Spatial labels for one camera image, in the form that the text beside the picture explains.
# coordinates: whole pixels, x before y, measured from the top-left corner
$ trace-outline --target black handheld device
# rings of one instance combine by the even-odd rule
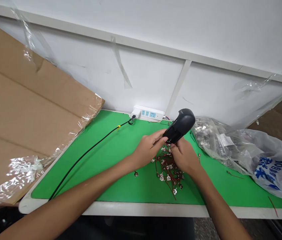
[[[166,143],[176,143],[193,127],[194,123],[195,117],[193,112],[187,108],[181,109],[177,119],[162,136],[169,138]]]

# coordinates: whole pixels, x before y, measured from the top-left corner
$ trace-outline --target hand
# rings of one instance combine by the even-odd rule
[[[171,144],[171,151],[174,161],[181,171],[190,174],[190,172],[202,168],[192,145],[184,137],[177,142],[177,146]]]
[[[162,137],[166,129],[162,129],[150,136],[143,136],[139,145],[131,154],[130,161],[133,163],[134,170],[144,167],[157,155],[158,151],[168,140],[167,137]]]

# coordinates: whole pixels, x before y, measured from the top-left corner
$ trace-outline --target power socket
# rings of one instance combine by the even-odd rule
[[[143,107],[143,106],[140,106],[140,105],[135,105],[133,107],[132,113],[129,116],[132,117],[133,115],[135,115],[133,113],[136,113],[136,112],[139,113],[139,111],[140,111],[140,115],[139,116],[136,115],[137,119],[151,121],[151,122],[161,121],[164,117],[164,114],[165,114],[163,111],[160,111],[160,110],[156,110],[156,109],[148,108],[148,107]]]

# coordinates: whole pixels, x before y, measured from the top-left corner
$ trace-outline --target green mat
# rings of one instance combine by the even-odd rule
[[[127,114],[101,111],[41,180],[32,192],[32,198],[48,199],[68,169],[87,149],[117,125],[128,120]],[[135,120],[133,125],[126,124],[114,131],[73,168],[58,194],[114,165],[133,152],[143,135],[150,135],[163,128],[168,128],[167,121],[149,123]],[[197,154],[201,153],[202,166],[230,206],[273,208],[268,198],[270,196],[275,207],[282,208],[281,198],[263,190],[250,177],[230,170],[207,156],[191,138],[190,133],[185,135],[185,139],[192,144]],[[227,170],[244,179],[231,176]],[[185,180],[181,182],[183,188],[177,189],[175,200],[167,184],[156,176],[155,163],[149,163],[137,172],[138,177],[135,178],[134,173],[126,175],[106,190],[97,201],[204,205],[199,190],[186,174]]]

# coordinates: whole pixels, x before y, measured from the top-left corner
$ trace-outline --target white wall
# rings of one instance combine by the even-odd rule
[[[229,125],[240,124],[240,127],[245,127],[256,119],[260,113],[257,110],[282,97],[282,83],[278,82],[266,84],[260,92],[243,93],[248,89],[247,84],[263,81],[241,73],[192,63],[168,117],[175,119],[178,110],[189,108],[197,116],[213,117]]]
[[[13,2],[20,10],[282,74],[282,0]]]
[[[25,44],[17,21],[0,17],[0,28]],[[57,60],[75,79],[106,100],[104,108],[132,112],[136,104],[165,111],[184,61],[119,46],[122,64],[132,84],[124,78],[110,43],[32,25],[50,45]],[[37,41],[37,52],[45,55]]]
[[[15,20],[0,17],[0,28],[25,43],[23,29]],[[32,29],[42,33],[67,71],[106,100],[105,109],[131,112],[138,104],[166,111],[183,60],[120,46],[122,64],[133,86],[125,89],[110,43],[42,26],[32,26]],[[42,46],[34,42],[37,52],[46,56]],[[257,109],[282,96],[282,84],[270,82],[261,92],[251,92],[246,99],[240,99],[244,90],[241,87],[251,80],[263,81],[192,63],[167,115],[175,119],[180,109],[189,108],[195,115],[214,117],[227,124],[236,124],[242,119],[249,123]]]

